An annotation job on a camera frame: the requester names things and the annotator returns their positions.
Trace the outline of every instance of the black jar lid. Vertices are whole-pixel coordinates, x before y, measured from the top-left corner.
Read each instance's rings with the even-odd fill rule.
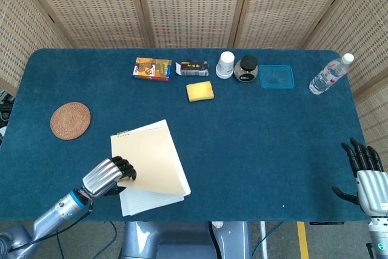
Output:
[[[240,67],[245,71],[253,71],[257,67],[257,59],[252,55],[245,55],[240,61]]]

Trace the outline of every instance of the notebook page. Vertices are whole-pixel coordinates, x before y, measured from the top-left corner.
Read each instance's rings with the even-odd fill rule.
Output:
[[[181,183],[182,171],[178,174],[176,167],[178,154],[167,123],[162,122],[163,126],[154,129],[111,136],[112,156],[119,155],[129,160],[138,173],[135,181],[124,178],[119,181],[119,186],[160,193],[186,194],[187,187],[184,188]]]
[[[147,129],[156,129],[158,127],[162,127],[162,126],[167,126],[167,121],[164,119],[162,121],[158,121],[156,123],[153,123],[153,124],[149,124],[147,126],[144,126],[144,127],[139,127],[137,129],[134,129],[134,130],[131,130],[131,131],[127,131],[127,132],[137,132],[137,131],[140,131],[140,130],[147,130]],[[172,141],[172,143],[174,143],[174,141],[172,140],[172,136],[171,136],[171,133],[169,131],[169,139]],[[187,182],[187,178],[186,178],[186,175],[183,171],[183,167],[182,167],[182,164],[181,164],[181,160],[179,159],[179,156],[176,152],[176,157],[174,158],[174,162],[175,162],[175,166],[176,166],[176,171],[178,173],[178,176],[179,176],[179,180],[182,184],[182,187],[184,189],[184,195],[189,195],[191,194],[191,189],[190,189],[190,186],[189,186],[189,183]]]
[[[126,188],[120,192],[122,216],[136,215],[150,209],[177,203],[183,196]]]

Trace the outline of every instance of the plastic bottle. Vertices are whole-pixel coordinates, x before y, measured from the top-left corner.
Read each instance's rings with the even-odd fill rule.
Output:
[[[311,80],[309,89],[314,94],[321,94],[336,83],[349,70],[349,64],[353,62],[352,54],[345,54],[342,58],[329,62],[323,70]]]

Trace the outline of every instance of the blue table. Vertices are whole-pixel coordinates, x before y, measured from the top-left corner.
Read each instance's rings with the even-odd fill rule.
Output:
[[[91,220],[348,221],[365,216],[341,201],[337,185],[355,193],[341,148],[363,141],[347,78],[328,92],[309,92],[310,80],[338,54],[319,50],[233,49],[236,60],[287,64],[295,88],[268,90],[259,79],[219,79],[221,49],[44,49],[30,57],[0,150],[0,219],[31,220],[73,188],[103,158],[110,135],[166,119],[192,194],[183,202],[134,217],[121,216],[119,197],[96,200]],[[137,56],[203,59],[209,77],[170,82],[133,79]],[[189,103],[186,85],[211,80],[215,98]],[[83,136],[63,141],[50,118],[61,105],[87,105]]]

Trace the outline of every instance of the round rattan mat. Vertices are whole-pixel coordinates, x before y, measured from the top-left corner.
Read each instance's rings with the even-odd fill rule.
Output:
[[[82,103],[67,103],[55,110],[50,127],[54,135],[62,140],[81,136],[90,124],[90,111]]]

